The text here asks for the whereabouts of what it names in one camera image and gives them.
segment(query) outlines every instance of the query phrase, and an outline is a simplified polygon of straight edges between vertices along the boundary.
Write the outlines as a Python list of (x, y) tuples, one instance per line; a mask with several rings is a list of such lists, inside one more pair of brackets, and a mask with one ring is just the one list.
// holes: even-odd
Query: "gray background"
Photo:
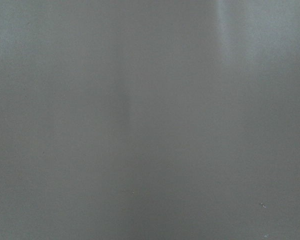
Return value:
[(0, 240), (204, 239), (300, 240), (300, 0), (0, 0)]

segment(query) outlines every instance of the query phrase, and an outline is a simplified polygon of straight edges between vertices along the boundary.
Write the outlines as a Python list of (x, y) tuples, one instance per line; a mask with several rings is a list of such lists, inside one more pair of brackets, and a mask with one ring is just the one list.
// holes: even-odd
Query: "gray metal surface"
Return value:
[(0, 0), (0, 240), (300, 240), (300, 0)]

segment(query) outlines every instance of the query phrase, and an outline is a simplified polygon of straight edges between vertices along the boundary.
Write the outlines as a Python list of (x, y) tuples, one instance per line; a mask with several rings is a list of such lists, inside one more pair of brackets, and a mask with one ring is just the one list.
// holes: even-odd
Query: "gray surface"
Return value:
[(37, 239), (300, 240), (300, 0), (0, 0), (0, 240)]

